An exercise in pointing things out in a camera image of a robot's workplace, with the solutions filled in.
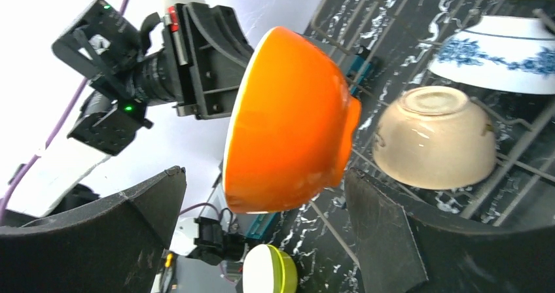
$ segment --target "beige bowl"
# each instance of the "beige bowl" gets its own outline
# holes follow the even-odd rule
[[[488,115],[455,88],[407,91],[380,117],[372,147],[378,167],[395,180],[430,190],[467,186],[495,167]]]

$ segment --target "orange bowl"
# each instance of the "orange bowl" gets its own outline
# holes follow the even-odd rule
[[[337,65],[284,27],[247,66],[227,134],[223,187],[235,213],[300,207],[340,184],[361,114]]]

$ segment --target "bowl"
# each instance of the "bowl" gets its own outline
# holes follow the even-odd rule
[[[555,35],[537,18],[482,16],[445,41],[428,68],[472,86],[552,95]]]
[[[279,293],[295,293],[298,283],[298,274],[296,272],[295,262],[286,252],[279,250],[273,245],[268,245],[272,252],[279,258],[281,266],[281,290]]]
[[[485,179],[496,163],[488,115],[460,90],[426,86],[407,91],[378,121],[372,154],[395,180],[446,190]]]
[[[300,207],[340,184],[361,114],[337,65],[303,36],[270,30],[249,61],[226,139],[223,189],[235,213]]]
[[[283,266],[279,255],[268,245],[251,249],[243,262],[245,293],[281,293]]]

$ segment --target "cable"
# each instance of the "cable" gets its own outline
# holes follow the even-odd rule
[[[233,214],[233,212],[231,211],[231,209],[229,209],[229,208],[224,208],[224,209],[222,209],[222,211],[220,211],[220,217],[219,217],[220,223],[222,222],[222,220],[223,220],[223,218],[224,218],[224,212],[225,212],[225,211],[228,211],[228,212],[229,212],[229,224],[227,225],[227,233],[229,233],[229,231],[231,231],[231,225],[232,225],[233,221],[235,220],[235,218],[234,218],[234,214]]]
[[[205,207],[205,206],[206,206],[206,207],[212,208],[212,209],[216,212],[216,215],[218,215],[218,217],[219,217],[220,212],[218,211],[218,208],[216,208],[216,206],[212,205],[211,203],[197,203],[196,205],[192,205],[192,206],[190,206],[190,207],[188,207],[188,208],[183,209],[183,210],[179,213],[179,215],[180,215],[180,216],[181,216],[181,215],[184,215],[185,213],[188,213],[188,212],[191,211],[191,210],[197,209],[197,208],[199,208],[199,207]]]
[[[125,13],[128,4],[129,4],[129,0],[123,0],[122,1],[121,7],[120,7],[120,13],[122,15]],[[57,136],[57,134],[62,129],[62,126],[65,123],[65,121],[67,120],[67,117],[69,116],[69,113],[71,112],[71,110],[73,110],[73,107],[77,103],[77,100],[79,100],[79,97],[81,96],[81,93],[83,93],[83,90],[86,87],[86,83],[87,83],[87,79],[85,78],[79,84],[79,87],[77,88],[77,90],[73,94],[73,97],[71,97],[71,100],[69,101],[65,110],[63,111],[62,116],[60,117],[60,119],[58,120],[56,125],[54,126],[54,129],[50,132],[50,135],[48,136],[48,138],[46,139],[45,148],[48,148],[50,146],[50,144],[52,143],[54,138]],[[35,164],[35,162],[37,162],[37,160],[39,158],[40,157],[38,157],[37,155],[34,155],[30,159],[30,161],[25,165],[25,167],[23,167],[21,169],[21,171],[19,171],[18,174],[14,177],[14,180],[10,184],[10,187],[8,188],[8,190],[6,191],[6,194],[4,195],[4,198],[0,199],[0,224],[2,224],[2,221],[4,220],[4,215],[6,213],[6,208],[8,206],[8,202],[10,201],[10,198],[12,197],[14,191],[16,190],[16,187],[18,186],[19,182],[21,182],[21,180],[23,179],[25,174],[27,174],[29,169],[31,169],[31,167]]]
[[[231,283],[231,284],[233,284],[233,285],[237,284],[237,283],[236,283],[235,281],[233,281],[232,279],[229,279],[229,277],[225,274],[223,262],[221,262],[221,263],[219,264],[219,266],[220,266],[220,272],[222,273],[221,277],[222,277],[224,280],[228,281],[229,283]]]

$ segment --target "black marble surface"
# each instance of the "black marble surface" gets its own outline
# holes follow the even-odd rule
[[[363,102],[363,116],[354,135],[353,147],[362,152],[367,159],[372,159],[367,145],[370,143],[377,119],[385,109],[385,106],[377,102],[373,96],[380,101],[391,103],[402,92],[417,86],[430,84],[455,86],[470,96],[478,97],[507,120],[524,118],[528,122],[532,122],[547,103],[549,97],[545,96],[496,92],[437,78],[426,71],[427,63],[433,56],[428,52],[434,49],[431,45],[419,43],[418,39],[444,41],[447,36],[462,27],[462,23],[473,9],[481,14],[531,17],[531,10],[536,8],[542,8],[548,14],[555,14],[553,1],[407,0],[402,10],[400,10],[402,0],[384,1],[384,4],[374,11],[368,24],[363,26],[360,34],[355,30],[363,17],[352,17],[360,0],[330,0],[317,18],[318,26],[329,36],[337,38],[345,31],[347,39],[345,43],[354,37],[355,45],[374,50],[376,56],[384,61],[382,68],[366,82],[372,95],[365,92],[358,95]],[[364,13],[369,11],[371,5],[372,0],[364,4],[366,8]],[[459,10],[451,17],[450,13],[455,8]],[[394,14],[397,15],[397,21],[392,19]],[[345,30],[348,21],[352,19],[358,23],[350,30]],[[468,20],[469,24],[475,24],[475,22],[474,18]],[[447,27],[441,33],[440,30],[444,26]],[[384,33],[387,35],[378,47],[378,39]],[[310,28],[305,35],[324,41],[324,38]],[[518,125],[508,126],[497,120],[495,132],[500,153],[507,154],[525,129]],[[552,137],[554,132],[555,118],[521,157],[521,161],[533,167],[539,167],[539,164],[545,161],[555,148]],[[355,155],[351,157],[349,166],[376,174],[376,170],[367,161]],[[495,220],[531,176],[531,173],[522,168],[513,167],[474,219],[484,223]],[[475,192],[480,184],[459,188],[450,192],[451,194],[410,189],[443,211],[460,213],[469,202],[465,194]],[[322,211],[325,211],[328,219],[343,238],[355,248],[349,216],[345,210],[339,208],[337,198],[331,193],[324,192],[315,202]],[[552,224],[555,220],[555,209],[552,207],[554,202],[555,188],[547,181],[539,181],[534,188],[534,194],[522,202],[522,207],[517,208],[515,215],[507,220],[507,225],[530,228]],[[323,222],[317,219],[316,213],[309,205],[282,215],[272,237],[272,243],[295,259],[300,275],[299,293],[364,292],[357,266],[327,231]]]
[[[355,236],[346,210],[336,196],[324,191],[314,203],[353,250]],[[359,268],[318,219],[310,205],[282,213],[270,243],[290,254],[298,270],[297,293],[362,293]]]

